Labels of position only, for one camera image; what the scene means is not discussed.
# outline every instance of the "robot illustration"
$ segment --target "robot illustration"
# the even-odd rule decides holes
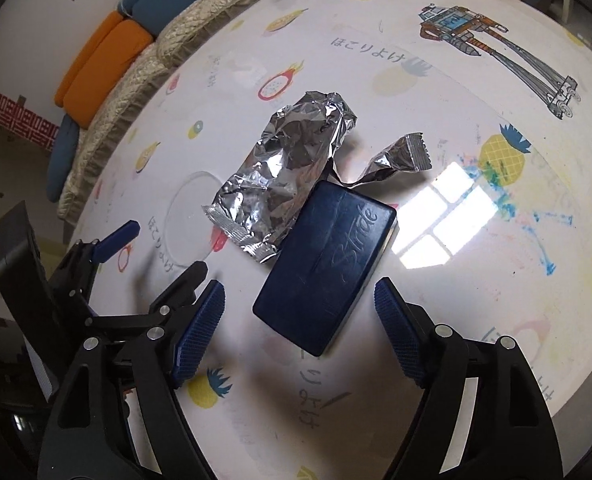
[[[465,7],[451,7],[448,9],[447,7],[436,7],[434,4],[430,4],[423,8],[423,12],[419,16],[423,20],[420,26],[421,38],[446,41],[468,56],[480,56],[477,48],[487,52],[514,72],[547,105],[550,112],[556,117],[562,119],[563,114],[567,117],[572,116],[572,110],[569,107],[570,99],[573,97],[576,101],[580,101],[580,95],[576,91],[578,86],[576,80],[571,76],[561,76],[552,67],[524,48],[501,36],[495,29],[500,32],[507,32],[507,28],[503,27],[503,25],[482,14],[475,14]],[[501,41],[534,68],[544,80],[500,54],[488,44],[477,40],[474,37],[474,32],[486,32]]]

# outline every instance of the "blue handle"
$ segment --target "blue handle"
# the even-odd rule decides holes
[[[129,220],[116,229],[112,234],[96,244],[92,253],[93,264],[104,264],[125,245],[134,240],[140,233],[140,224],[135,220]]]

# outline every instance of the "orange cushion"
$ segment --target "orange cushion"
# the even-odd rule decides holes
[[[154,38],[133,20],[124,20],[107,35],[71,82],[63,98],[66,112],[87,130],[112,88]]]
[[[109,15],[103,20],[103,23],[98,26],[96,31],[87,40],[87,43],[78,53],[76,59],[71,64],[70,69],[67,70],[65,77],[60,82],[60,86],[58,87],[56,95],[54,96],[54,102],[56,103],[56,106],[62,108],[62,100],[65,97],[67,90],[70,89],[71,82],[74,81],[74,78],[78,75],[80,69],[83,68],[83,65],[98,48],[101,41],[103,41],[112,31],[112,29],[121,23],[123,19],[124,18],[116,10],[110,12]]]

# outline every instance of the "crumpled foil wrapper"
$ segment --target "crumpled foil wrapper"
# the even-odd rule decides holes
[[[272,115],[238,171],[203,206],[208,218],[257,262],[278,252],[314,184],[356,115],[337,93],[307,92],[296,104]],[[401,137],[376,155],[361,177],[342,186],[385,180],[399,171],[423,171],[431,162],[422,134]]]

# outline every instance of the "dark blue box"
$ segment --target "dark blue box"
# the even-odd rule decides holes
[[[308,353],[331,343],[391,236],[396,210],[328,181],[314,186],[253,312]]]

